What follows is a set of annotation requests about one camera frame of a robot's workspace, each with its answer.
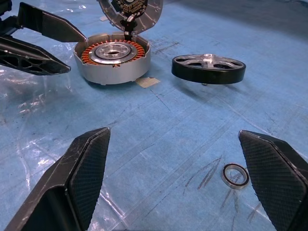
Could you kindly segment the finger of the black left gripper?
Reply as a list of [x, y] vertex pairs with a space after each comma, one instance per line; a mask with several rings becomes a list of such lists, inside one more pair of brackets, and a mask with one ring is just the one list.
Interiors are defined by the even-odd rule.
[[71, 70], [43, 48], [12, 36], [0, 38], [0, 64], [37, 76], [59, 75]]
[[87, 37], [68, 20], [21, 2], [17, 23], [60, 42], [84, 42]]

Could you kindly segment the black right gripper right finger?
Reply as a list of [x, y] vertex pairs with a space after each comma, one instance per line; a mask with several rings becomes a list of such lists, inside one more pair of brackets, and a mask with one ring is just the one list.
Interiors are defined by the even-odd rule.
[[238, 134], [253, 189], [278, 231], [308, 229], [308, 164], [287, 142], [248, 130]]

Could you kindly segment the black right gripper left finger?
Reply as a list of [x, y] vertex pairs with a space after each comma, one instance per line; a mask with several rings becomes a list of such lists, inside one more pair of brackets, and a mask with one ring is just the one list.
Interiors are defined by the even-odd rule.
[[76, 137], [42, 175], [7, 231], [86, 231], [103, 183], [111, 131]]

